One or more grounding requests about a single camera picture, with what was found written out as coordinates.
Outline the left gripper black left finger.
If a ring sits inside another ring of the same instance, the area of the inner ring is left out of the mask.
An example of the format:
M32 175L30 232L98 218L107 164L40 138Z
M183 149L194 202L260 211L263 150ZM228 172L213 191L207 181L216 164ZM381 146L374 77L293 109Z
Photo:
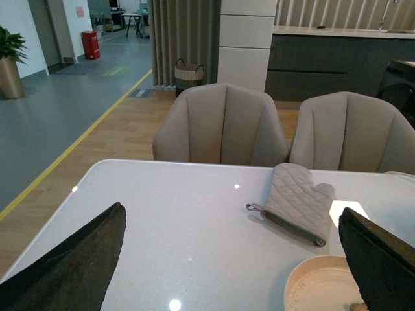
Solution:
M125 229L126 210L117 202L1 283L1 309L100 310Z

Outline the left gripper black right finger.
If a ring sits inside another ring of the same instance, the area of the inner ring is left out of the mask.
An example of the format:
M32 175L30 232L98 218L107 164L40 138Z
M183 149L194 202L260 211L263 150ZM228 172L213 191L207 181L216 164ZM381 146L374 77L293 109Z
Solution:
M349 207L338 230L368 310L414 310L414 247Z

